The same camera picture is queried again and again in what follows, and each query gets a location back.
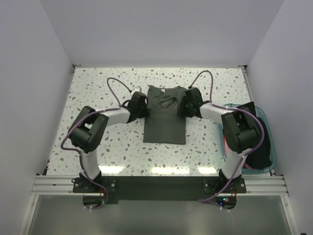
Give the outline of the grey green t shirt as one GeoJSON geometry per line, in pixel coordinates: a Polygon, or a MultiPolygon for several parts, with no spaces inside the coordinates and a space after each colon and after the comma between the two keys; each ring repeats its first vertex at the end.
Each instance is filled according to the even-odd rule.
{"type": "Polygon", "coordinates": [[[143,142],[186,144],[186,117],[178,114],[185,91],[181,86],[149,86],[147,108],[150,114],[145,118],[143,142]]]}

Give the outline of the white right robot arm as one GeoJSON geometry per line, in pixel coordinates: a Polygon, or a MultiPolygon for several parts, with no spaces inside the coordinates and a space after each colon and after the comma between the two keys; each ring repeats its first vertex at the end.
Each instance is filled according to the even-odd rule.
{"type": "Polygon", "coordinates": [[[214,191],[230,192],[240,181],[246,157],[262,145],[264,128],[256,117],[255,104],[249,102],[237,107],[216,105],[201,98],[183,96],[178,114],[218,122],[223,127],[229,155],[219,170],[219,180],[214,191]]]}

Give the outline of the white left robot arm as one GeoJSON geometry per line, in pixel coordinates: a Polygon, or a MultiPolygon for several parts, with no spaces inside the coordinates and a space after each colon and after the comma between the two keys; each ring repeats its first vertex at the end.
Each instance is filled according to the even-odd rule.
{"type": "Polygon", "coordinates": [[[149,115],[147,98],[143,100],[127,100],[117,108],[95,110],[85,106],[67,135],[61,142],[61,149],[75,151],[79,155],[81,167],[80,178],[90,192],[106,188],[101,184],[101,170],[98,166],[97,148],[103,138],[106,127],[126,124],[149,115]]]}

